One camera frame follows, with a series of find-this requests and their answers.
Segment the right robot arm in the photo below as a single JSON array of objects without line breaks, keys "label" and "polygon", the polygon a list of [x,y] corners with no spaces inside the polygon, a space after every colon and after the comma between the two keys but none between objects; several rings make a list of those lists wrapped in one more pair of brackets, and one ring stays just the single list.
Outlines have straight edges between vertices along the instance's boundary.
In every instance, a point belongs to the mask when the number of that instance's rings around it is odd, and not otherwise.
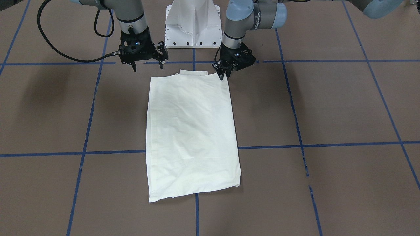
[{"label": "right robot arm", "polygon": [[121,62],[130,64],[133,71],[137,70],[138,60],[154,59],[159,62],[160,69],[169,59],[163,41],[155,45],[151,39],[141,0],[74,0],[81,5],[95,6],[98,10],[113,10],[120,24],[121,35],[119,49],[113,52]]}]

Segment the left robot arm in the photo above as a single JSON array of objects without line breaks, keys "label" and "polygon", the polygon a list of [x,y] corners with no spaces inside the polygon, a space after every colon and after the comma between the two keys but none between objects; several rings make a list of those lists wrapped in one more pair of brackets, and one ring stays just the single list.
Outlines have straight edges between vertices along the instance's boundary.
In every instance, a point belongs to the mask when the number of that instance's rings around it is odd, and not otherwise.
[{"label": "left robot arm", "polygon": [[222,42],[212,64],[220,80],[255,63],[251,49],[243,42],[246,33],[282,27],[287,8],[284,0],[230,0],[225,16]]}]

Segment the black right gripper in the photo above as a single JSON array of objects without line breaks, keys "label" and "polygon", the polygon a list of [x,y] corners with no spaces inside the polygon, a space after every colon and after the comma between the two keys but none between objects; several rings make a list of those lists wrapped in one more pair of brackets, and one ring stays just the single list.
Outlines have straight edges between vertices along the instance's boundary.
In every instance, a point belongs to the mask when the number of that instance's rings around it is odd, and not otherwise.
[{"label": "black right gripper", "polygon": [[138,60],[156,59],[160,69],[163,70],[163,64],[169,60],[165,42],[160,41],[155,47],[149,28],[139,34],[121,32],[119,51],[120,61],[125,64],[133,64]]}]

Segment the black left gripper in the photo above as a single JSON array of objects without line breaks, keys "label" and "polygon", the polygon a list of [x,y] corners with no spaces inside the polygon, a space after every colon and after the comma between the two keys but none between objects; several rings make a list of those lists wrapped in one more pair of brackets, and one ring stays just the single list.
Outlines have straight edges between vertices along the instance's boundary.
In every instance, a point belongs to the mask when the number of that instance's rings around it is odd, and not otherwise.
[{"label": "black left gripper", "polygon": [[253,65],[256,58],[252,54],[252,50],[246,46],[244,42],[240,42],[239,48],[228,48],[224,44],[219,46],[217,50],[219,59],[212,63],[219,79],[229,78],[232,71],[238,71]]}]

